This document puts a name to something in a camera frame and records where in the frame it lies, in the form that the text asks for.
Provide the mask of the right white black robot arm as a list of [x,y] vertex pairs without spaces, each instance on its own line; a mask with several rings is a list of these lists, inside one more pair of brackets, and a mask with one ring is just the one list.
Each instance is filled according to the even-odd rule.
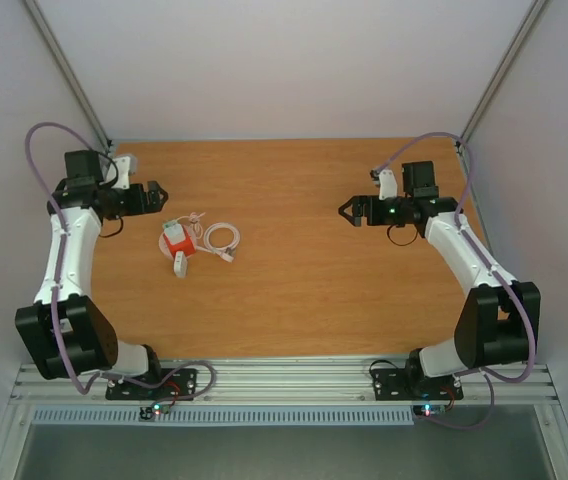
[[371,173],[376,195],[355,195],[339,215],[352,226],[412,226],[445,260],[466,296],[453,336],[412,351],[404,367],[405,386],[417,398],[441,380],[476,371],[506,381],[497,365],[524,363],[519,383],[532,371],[537,353],[541,293],[502,267],[479,241],[462,208],[443,197],[430,161],[405,163],[402,177],[384,168]]

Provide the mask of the orange cube socket adapter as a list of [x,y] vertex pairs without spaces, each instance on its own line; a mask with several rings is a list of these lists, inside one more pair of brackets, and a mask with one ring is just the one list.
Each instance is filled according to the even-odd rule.
[[169,243],[163,232],[162,240],[164,242],[164,245],[166,246],[167,253],[171,258],[174,258],[175,254],[178,251],[183,251],[186,256],[191,256],[196,252],[195,244],[193,243],[190,235],[185,230],[184,232],[186,234],[186,239],[179,244]]

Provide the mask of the small circuit board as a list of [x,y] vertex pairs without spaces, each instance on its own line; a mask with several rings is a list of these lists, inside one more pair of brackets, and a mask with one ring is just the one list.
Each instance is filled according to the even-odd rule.
[[448,407],[445,405],[422,404],[413,406],[413,414],[422,418],[436,417],[447,411]]
[[139,409],[138,419],[143,422],[156,421],[163,415],[169,414],[170,405],[153,404],[152,406],[141,407]]

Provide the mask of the white usb charger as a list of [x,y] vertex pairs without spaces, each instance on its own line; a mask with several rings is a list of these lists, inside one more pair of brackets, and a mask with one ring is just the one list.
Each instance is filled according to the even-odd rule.
[[188,259],[183,251],[178,251],[174,256],[173,272],[178,278],[185,278],[188,269]]

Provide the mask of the left aluminium frame post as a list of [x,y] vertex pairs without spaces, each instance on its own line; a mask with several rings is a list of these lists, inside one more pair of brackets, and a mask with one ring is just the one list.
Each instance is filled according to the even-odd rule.
[[50,25],[42,6],[36,0],[23,0],[22,5],[25,7],[35,29],[44,41],[53,61],[57,65],[62,77],[70,88],[76,103],[82,110],[86,120],[90,124],[93,133],[99,140],[102,147],[107,152],[111,150],[112,140],[106,133],[102,122],[93,108],[84,88],[82,87],[77,75],[75,74],[70,61],[68,60],[60,42],[58,41],[52,26]]

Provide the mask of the left small circuit board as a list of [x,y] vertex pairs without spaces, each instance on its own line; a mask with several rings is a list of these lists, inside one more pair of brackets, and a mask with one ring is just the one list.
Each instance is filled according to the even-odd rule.
[[141,407],[139,409],[138,419],[143,422],[156,421],[163,415],[169,414],[170,405],[153,404],[152,406]]

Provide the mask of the aluminium front rail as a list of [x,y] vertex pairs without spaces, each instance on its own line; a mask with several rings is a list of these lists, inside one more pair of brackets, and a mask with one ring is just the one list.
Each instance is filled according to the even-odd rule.
[[[194,405],[373,405],[372,358],[272,357],[210,360],[217,371],[212,390],[193,401]],[[546,366],[535,367],[522,383],[491,380],[496,405],[559,404],[558,394]],[[489,390],[481,374],[460,379],[463,400],[455,406],[489,403]],[[18,371],[9,397],[12,404],[105,405],[107,380],[98,379],[90,393],[80,395],[68,380],[44,380],[35,366]]]

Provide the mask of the right aluminium frame post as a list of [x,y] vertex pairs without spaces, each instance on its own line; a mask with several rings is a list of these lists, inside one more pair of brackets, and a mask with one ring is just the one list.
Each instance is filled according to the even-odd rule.
[[534,0],[528,6],[507,48],[498,61],[486,88],[472,111],[469,120],[462,130],[461,138],[465,142],[471,140],[548,5],[548,0]]

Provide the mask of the round white socket base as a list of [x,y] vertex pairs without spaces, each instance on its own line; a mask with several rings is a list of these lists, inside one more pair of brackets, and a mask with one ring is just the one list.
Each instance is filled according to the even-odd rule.
[[[191,237],[193,243],[195,244],[195,247],[197,247],[197,240],[196,240],[195,233],[194,233],[193,229],[192,229],[191,227],[187,227],[187,226],[184,226],[184,225],[182,225],[182,226],[183,226],[183,229],[190,235],[190,237]],[[158,245],[159,245],[160,251],[161,251],[167,258],[171,258],[171,257],[168,255],[167,250],[166,250],[166,246],[164,245],[164,242],[163,242],[163,240],[162,240],[162,234],[163,234],[163,232],[164,232],[164,229],[162,230],[162,233],[160,234],[160,237],[159,237],[159,239],[158,239]]]

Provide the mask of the aluminium frame post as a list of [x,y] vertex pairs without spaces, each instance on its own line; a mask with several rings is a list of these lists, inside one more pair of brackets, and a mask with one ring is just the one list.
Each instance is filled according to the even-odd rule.
[[548,5],[548,0],[534,0],[528,6],[507,48],[498,61],[486,88],[472,111],[469,120],[462,130],[461,138],[465,142],[471,140]]
[[68,60],[60,42],[58,41],[52,26],[50,25],[42,6],[36,0],[23,0],[22,5],[25,7],[35,29],[44,41],[53,61],[57,65],[62,77],[70,88],[76,103],[82,110],[86,120],[90,124],[93,133],[99,140],[102,147],[107,152],[111,150],[112,140],[106,133],[102,122],[93,108],[84,88],[82,87],[77,75],[75,74],[70,61]]

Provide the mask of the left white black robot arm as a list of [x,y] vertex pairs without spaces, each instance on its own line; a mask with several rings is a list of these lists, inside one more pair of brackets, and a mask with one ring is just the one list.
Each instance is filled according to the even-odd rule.
[[52,241],[41,287],[15,325],[33,363],[47,380],[106,371],[130,377],[143,398],[159,395],[166,375],[148,345],[118,339],[92,300],[95,245],[105,221],[157,213],[168,199],[156,181],[134,183],[132,154],[103,159],[91,150],[65,155],[66,176],[47,204]]

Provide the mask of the right small circuit board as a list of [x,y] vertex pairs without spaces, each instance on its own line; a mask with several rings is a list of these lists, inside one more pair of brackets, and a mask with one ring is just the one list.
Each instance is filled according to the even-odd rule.
[[422,404],[413,406],[413,414],[422,418],[436,417],[447,411],[448,407],[445,405]]

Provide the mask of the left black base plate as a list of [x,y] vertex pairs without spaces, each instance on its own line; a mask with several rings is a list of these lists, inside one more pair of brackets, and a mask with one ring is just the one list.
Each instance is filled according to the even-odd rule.
[[195,368],[178,370],[157,388],[150,388],[150,385],[158,384],[169,372],[169,368],[163,368],[159,375],[109,380],[105,398],[109,401],[192,400],[198,386],[198,372]]

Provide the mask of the small white cube charger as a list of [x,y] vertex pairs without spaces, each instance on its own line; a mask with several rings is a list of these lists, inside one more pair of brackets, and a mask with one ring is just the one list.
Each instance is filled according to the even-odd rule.
[[172,225],[164,230],[164,234],[171,244],[179,244],[186,239],[183,226],[180,224]]

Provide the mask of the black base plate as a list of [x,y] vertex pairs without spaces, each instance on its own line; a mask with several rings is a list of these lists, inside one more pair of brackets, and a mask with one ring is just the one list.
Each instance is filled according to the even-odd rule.
[[377,401],[457,401],[464,398],[462,387],[455,385],[451,375],[413,379],[399,368],[374,369],[372,386]]
[[169,368],[163,368],[159,375],[109,380],[105,398],[109,401],[192,400],[198,386],[198,372],[195,368],[178,370],[157,388],[150,388],[150,385],[158,384],[169,372]]

